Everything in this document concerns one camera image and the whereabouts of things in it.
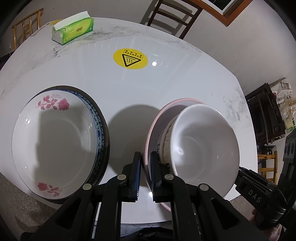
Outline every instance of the human hand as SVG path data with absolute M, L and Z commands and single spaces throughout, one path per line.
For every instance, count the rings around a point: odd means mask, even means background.
M 253 223 L 254 225 L 256 225 L 256 216 L 257 216 L 258 211 L 256 209 L 254 209 L 252 211 L 252 214 L 254 215 L 251 219 L 250 222 Z M 268 237 L 268 241 L 278 241 L 279 236 L 281 234 L 281 228 L 282 225 L 278 225 L 274 228 L 268 229 L 268 230 L 264 230 L 264 234 Z

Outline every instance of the dark wooden chair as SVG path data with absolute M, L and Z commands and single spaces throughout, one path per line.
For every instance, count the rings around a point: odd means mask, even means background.
M 286 130 L 276 97 L 269 85 L 265 83 L 258 89 L 246 95 L 250 110 L 256 143 L 262 146 L 281 138 Z
M 189 5 L 191 5 L 191 6 L 193 6 L 193 7 L 195 7 L 197 9 L 196 12 L 195 12 L 195 14 L 192 14 L 190 12 L 187 12 L 186 10 L 184 10 L 184 9 L 182 9 L 182 8 L 180 8 L 180 7 L 172 4 L 170 2 L 167 2 L 167 1 L 164 1 L 164 0 L 159 0 L 158 3 L 157 3 L 157 5 L 156 5 L 156 7 L 155 7 L 155 9 L 154 9 L 154 11 L 153 11 L 153 13 L 152 13 L 152 15 L 151 15 L 151 17 L 150 17 L 150 19 L 149 19 L 149 21 L 148 21 L 147 26 L 151 26 L 152 21 L 153 21 L 153 19 L 154 19 L 154 17 L 155 17 L 156 14 L 160 14 L 162 16 L 165 16 L 167 18 L 170 18 L 170 19 L 172 19 L 172 20 L 174 20 L 174 21 L 176 21 L 178 23 L 181 23 L 181 24 L 183 24 L 183 25 L 186 26 L 185 29 L 183 30 L 183 32 L 181 33 L 181 35 L 179 36 L 180 39 L 184 39 L 185 35 L 188 33 L 188 31 L 191 28 L 191 26 L 193 25 L 193 23 L 195 22 L 195 20 L 197 19 L 197 17 L 202 12 L 202 8 L 200 6 L 198 6 L 198 5 L 196 5 L 195 3 L 191 2 L 190 0 L 182 0 L 182 1 L 185 2 L 185 3 L 187 3 L 187 4 L 189 4 Z M 162 11 L 161 9 L 159 9 L 160 6 L 161 6 L 161 4 L 164 4 L 166 6 L 169 6 L 169 7 L 173 8 L 173 9 L 176 9 L 177 11 L 180 11 L 182 13 L 185 13 L 187 16 L 191 17 L 190 21 L 188 23 L 186 23 L 182 19 L 177 18 L 177 17 L 175 17 L 175 16 L 173 16 L 173 15 L 171 15 L 169 13 L 166 13 L 166 12 Z

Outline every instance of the chair back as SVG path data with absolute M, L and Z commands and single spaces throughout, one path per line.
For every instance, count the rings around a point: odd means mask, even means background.
M 274 151 L 274 155 L 258 155 L 258 159 L 261 160 L 267 160 L 267 159 L 274 159 L 274 167 L 264 167 L 264 168 L 258 168 L 258 172 L 262 172 L 262 177 L 266 178 L 267 172 L 274 172 L 273 178 L 267 178 L 271 182 L 276 184 L 276 178 L 277 178 L 277 166 L 278 166 L 278 159 L 277 159 L 277 151 Z
M 27 17 L 21 19 L 15 25 L 12 26 L 12 29 L 13 29 L 13 48 L 14 48 L 14 50 L 17 49 L 17 26 L 19 24 L 22 24 L 22 41 L 24 42 L 26 40 L 27 35 L 33 34 L 32 16 L 35 15 L 35 14 L 37 14 L 37 17 L 36 17 L 37 29 L 40 28 L 40 18 L 41 18 L 42 12 L 43 12 L 43 8 L 38 9 L 37 11 L 35 11 L 35 12 L 31 13 L 30 15 L 28 15 Z
M 184 39 L 185 35 L 188 33 L 191 26 L 193 25 L 193 23 L 195 22 L 197 17 L 202 12 L 202 8 L 200 6 L 198 6 L 197 4 L 193 3 L 190 0 L 182 0 L 182 1 L 189 4 L 189 5 L 191 5 L 191 6 L 193 6 L 194 8 L 196 8 L 197 10 L 196 10 L 195 14 L 192 14 L 192 13 L 186 11 L 185 9 L 177 6 L 176 4 L 173 4 L 172 1 L 169 2 L 169 0 L 166 0 L 166 1 L 165 0 L 159 0 L 156 7 L 155 7 L 155 9 L 154 9 L 154 11 L 153 11 L 153 13 L 152 13 L 152 15 L 151 15 L 151 17 L 150 17 L 150 19 L 149 19 L 149 21 L 148 21 L 147 26 L 151 26 L 152 21 L 154 20 L 154 17 L 155 17 L 156 14 L 160 14 L 162 16 L 165 16 L 165 17 L 170 18 L 170 19 L 172 19 L 172 20 L 174 20 L 174 21 L 176 21 L 178 23 L 181 23 L 181 24 L 185 25 L 185 29 L 183 30 L 183 32 L 179 36 L 180 39 Z M 182 19 L 180 19 L 180 18 L 178 18 L 178 17 L 176 17 L 176 16 L 174 16 L 174 15 L 172 15 L 172 14 L 170 14 L 170 13 L 164 11 L 164 10 L 159 9 L 162 4 L 166 5 L 166 6 L 169 6 L 170 8 L 173 8 L 173 9 L 175 9 L 177 11 L 180 11 L 180 12 L 186 14 L 187 16 L 191 17 L 190 21 L 188 23 L 186 23 Z

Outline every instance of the white marble tabletop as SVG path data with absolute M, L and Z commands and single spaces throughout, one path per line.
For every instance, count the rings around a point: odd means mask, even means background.
M 251 116 L 236 77 L 197 47 L 160 30 L 122 20 L 95 18 L 94 30 L 65 45 L 51 40 L 46 24 L 13 53 L 0 71 L 0 172 L 18 188 L 32 193 L 13 163 L 12 134 L 19 113 L 40 91 L 70 85 L 89 94 L 100 107 L 110 133 L 110 159 L 101 183 L 121 173 L 141 151 L 157 112 L 179 98 L 195 98 L 218 110 L 236 134 L 240 166 L 257 171 L 257 152 Z M 143 52 L 148 64 L 127 69 L 113 60 L 116 50 Z M 226 195 L 239 194 L 234 187 Z M 122 223 L 170 220 L 170 212 L 152 201 L 141 177 L 139 199 L 123 203 Z

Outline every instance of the red rose print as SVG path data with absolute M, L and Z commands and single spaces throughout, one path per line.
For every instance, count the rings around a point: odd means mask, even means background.
M 59 189 L 58 187 L 53 187 L 52 185 L 48 185 L 50 189 L 48 189 L 46 183 L 38 183 L 38 188 L 40 191 L 46 191 L 53 197 L 59 196 L 59 193 L 62 192 L 63 190 Z
M 38 183 L 39 191 L 45 191 L 47 190 L 47 184 L 46 183 Z
M 62 99 L 59 103 L 59 110 L 68 110 L 69 109 L 69 103 L 68 101 L 64 98 Z
M 62 99 L 60 102 L 57 102 L 57 99 L 55 99 L 55 98 L 52 98 L 51 100 L 50 100 L 50 96 L 49 95 L 47 95 L 47 96 L 44 96 L 43 97 L 43 102 L 41 102 L 41 100 L 38 102 L 38 106 L 36 107 L 36 108 L 38 108 L 38 107 L 40 107 L 40 109 L 42 109 L 42 110 L 45 110 L 45 108 L 50 108 L 50 107 L 52 107 L 54 110 L 57 110 L 57 106 L 55 105 L 57 103 L 57 105 L 58 105 L 58 107 L 59 107 L 59 110 L 68 110 L 69 109 L 69 103 L 68 103 L 68 101 L 64 98 L 64 99 Z

